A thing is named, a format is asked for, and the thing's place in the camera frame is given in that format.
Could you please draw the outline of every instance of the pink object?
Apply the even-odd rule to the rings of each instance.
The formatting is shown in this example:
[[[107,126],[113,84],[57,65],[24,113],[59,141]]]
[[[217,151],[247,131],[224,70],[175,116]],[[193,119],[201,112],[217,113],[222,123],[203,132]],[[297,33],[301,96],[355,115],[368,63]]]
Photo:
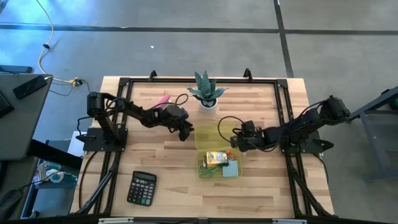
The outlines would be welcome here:
[[[161,104],[161,103],[167,103],[167,102],[169,102],[169,100],[170,100],[170,95],[169,95],[169,94],[164,95],[163,98],[160,99],[160,100],[155,104],[154,108],[158,108],[158,107],[164,108],[164,107],[167,106],[167,105],[166,105],[166,104],[160,105],[160,104]]]

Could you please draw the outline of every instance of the sticky note pad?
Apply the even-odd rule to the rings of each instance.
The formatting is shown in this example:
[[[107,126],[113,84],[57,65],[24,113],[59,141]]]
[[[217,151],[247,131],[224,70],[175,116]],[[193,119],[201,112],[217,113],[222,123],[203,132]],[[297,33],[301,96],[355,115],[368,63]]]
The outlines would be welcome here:
[[[229,166],[223,166],[223,177],[237,177],[239,175],[238,162],[228,161]]]

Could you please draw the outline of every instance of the calculator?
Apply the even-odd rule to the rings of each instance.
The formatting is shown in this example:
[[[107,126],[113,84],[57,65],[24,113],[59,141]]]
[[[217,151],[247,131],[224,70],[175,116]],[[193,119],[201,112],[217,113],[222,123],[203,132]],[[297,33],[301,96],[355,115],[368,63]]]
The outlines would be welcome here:
[[[150,206],[154,200],[156,175],[143,171],[132,173],[127,202]]]

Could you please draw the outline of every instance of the concrete floor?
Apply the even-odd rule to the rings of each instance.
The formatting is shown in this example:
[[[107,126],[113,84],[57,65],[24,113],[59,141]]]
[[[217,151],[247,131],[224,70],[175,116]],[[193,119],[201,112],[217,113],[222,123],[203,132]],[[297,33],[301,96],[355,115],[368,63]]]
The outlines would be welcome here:
[[[116,27],[277,29],[272,0],[41,0],[54,24]],[[34,0],[9,0],[0,24],[47,24]],[[393,0],[280,0],[286,29],[398,30]],[[49,31],[0,29],[0,63],[35,68]],[[78,32],[55,33],[43,67],[56,77],[81,77],[98,91],[105,75],[286,77],[279,34]],[[354,111],[398,83],[398,36],[287,35],[294,77],[304,78],[310,102],[335,95]],[[52,86],[67,93],[68,87]],[[85,115],[87,89],[69,97],[49,94],[35,138],[70,138]],[[91,121],[84,121],[86,129]],[[365,183],[375,168],[360,121],[321,128],[335,143],[325,153],[335,213],[344,218],[396,223],[397,180]]]

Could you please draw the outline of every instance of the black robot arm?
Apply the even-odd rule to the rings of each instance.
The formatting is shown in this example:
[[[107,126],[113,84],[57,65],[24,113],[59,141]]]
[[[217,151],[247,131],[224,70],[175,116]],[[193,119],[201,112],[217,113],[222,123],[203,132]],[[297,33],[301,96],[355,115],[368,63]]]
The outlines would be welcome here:
[[[251,149],[266,151],[285,140],[293,145],[300,144],[318,128],[324,125],[340,124],[346,121],[348,116],[349,110],[342,100],[330,96],[327,100],[319,102],[316,108],[304,110],[299,117],[279,127],[261,129],[256,128],[253,121],[246,121],[242,124],[242,129],[231,137],[231,146],[239,147],[240,151],[246,152]],[[333,147],[333,144],[328,141],[321,143],[326,144],[323,150]]]
[[[179,131],[181,141],[185,141],[190,131],[193,131],[192,124],[187,121],[189,117],[184,108],[179,108],[172,103],[164,109],[155,107],[144,110],[134,102],[128,102],[124,98],[117,98],[109,93],[91,92],[87,96],[87,114],[94,117],[104,131],[106,139],[120,138],[116,122],[109,118],[112,114],[124,113],[138,119],[147,128],[154,126],[165,126],[171,133]]]

